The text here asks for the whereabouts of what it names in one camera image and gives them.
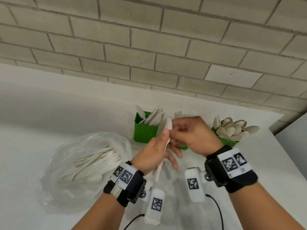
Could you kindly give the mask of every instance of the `forearm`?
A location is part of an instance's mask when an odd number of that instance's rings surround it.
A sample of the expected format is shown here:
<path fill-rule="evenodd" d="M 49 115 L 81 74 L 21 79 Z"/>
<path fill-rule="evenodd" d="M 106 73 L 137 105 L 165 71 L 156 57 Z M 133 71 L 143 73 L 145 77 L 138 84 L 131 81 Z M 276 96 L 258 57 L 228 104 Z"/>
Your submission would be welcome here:
<path fill-rule="evenodd" d="M 124 212 L 112 194 L 103 193 L 72 230 L 118 230 Z"/>
<path fill-rule="evenodd" d="M 304 230 L 259 182 L 229 197 L 244 230 Z"/>

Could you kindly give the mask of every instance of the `metal bolt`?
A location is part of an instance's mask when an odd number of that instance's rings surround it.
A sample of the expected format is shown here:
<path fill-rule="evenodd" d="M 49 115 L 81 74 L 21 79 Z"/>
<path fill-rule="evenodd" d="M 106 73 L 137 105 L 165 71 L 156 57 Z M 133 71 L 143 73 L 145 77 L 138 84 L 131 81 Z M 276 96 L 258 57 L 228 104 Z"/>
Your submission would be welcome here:
<path fill-rule="evenodd" d="M 140 198 L 145 198 L 146 197 L 146 191 L 142 190 L 140 193 Z"/>
<path fill-rule="evenodd" d="M 212 181 L 212 177 L 211 177 L 211 175 L 210 174 L 208 174 L 208 173 L 206 173 L 205 174 L 205 179 L 207 180 L 207 181 Z"/>

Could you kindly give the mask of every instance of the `clear plastic bag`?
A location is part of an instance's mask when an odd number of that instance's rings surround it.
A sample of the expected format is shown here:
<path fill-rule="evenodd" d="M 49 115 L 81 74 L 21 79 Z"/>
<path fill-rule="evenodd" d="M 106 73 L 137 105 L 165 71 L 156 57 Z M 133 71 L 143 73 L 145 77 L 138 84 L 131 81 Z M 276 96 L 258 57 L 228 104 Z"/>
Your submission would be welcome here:
<path fill-rule="evenodd" d="M 47 213 L 71 214 L 91 207 L 109 180 L 112 171 L 104 174 L 99 183 L 63 181 L 61 178 L 75 172 L 74 161 L 91 155 L 107 145 L 121 154 L 122 161 L 132 158 L 130 142 L 114 132 L 96 132 L 80 136 L 56 149 L 41 173 L 36 199 Z"/>

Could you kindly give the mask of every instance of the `black cable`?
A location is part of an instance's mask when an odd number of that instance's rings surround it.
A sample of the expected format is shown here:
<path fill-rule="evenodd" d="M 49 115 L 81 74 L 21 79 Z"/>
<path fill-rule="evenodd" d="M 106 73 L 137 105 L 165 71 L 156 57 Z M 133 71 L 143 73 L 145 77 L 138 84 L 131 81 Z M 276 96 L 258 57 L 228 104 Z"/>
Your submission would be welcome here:
<path fill-rule="evenodd" d="M 217 201 L 209 194 L 206 194 L 207 197 L 209 198 L 212 198 L 213 201 L 215 202 L 215 204 L 217 205 L 217 208 L 219 209 L 219 212 L 220 212 L 220 216 L 221 216 L 221 221 L 222 221 L 222 230 L 224 230 L 224 221 L 223 221 L 223 216 L 222 216 L 222 212 L 221 212 L 221 209 L 219 207 L 219 205 L 217 204 Z"/>
<path fill-rule="evenodd" d="M 128 223 L 128 225 L 124 228 L 124 230 L 126 230 L 133 221 L 135 221 L 137 218 L 141 216 L 145 216 L 145 214 L 139 214 L 138 216 L 134 217 L 133 220 L 131 220 L 130 223 Z"/>

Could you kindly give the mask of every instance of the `hand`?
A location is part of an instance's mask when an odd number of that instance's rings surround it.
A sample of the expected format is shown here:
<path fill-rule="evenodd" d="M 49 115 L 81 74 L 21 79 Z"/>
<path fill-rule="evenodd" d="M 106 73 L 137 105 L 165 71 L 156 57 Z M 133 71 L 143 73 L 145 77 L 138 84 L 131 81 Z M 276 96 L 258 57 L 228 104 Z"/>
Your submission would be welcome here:
<path fill-rule="evenodd" d="M 208 156 L 223 147 L 223 143 L 200 116 L 173 120 L 170 132 L 172 145 L 186 143 L 195 153 Z"/>
<path fill-rule="evenodd" d="M 179 169 L 177 160 L 175 159 L 173 154 L 169 151 L 165 151 L 164 154 L 168 139 L 169 130 L 164 129 L 160 136 L 152 138 L 146 145 L 146 147 L 143 148 L 131 160 L 132 165 L 142 171 L 144 175 L 147 175 L 152 170 L 154 170 L 163 161 L 164 158 L 167 158 L 176 170 Z M 170 147 L 171 150 L 175 152 L 178 157 L 182 157 L 181 151 L 177 147 L 173 145 L 168 145 L 168 147 Z"/>

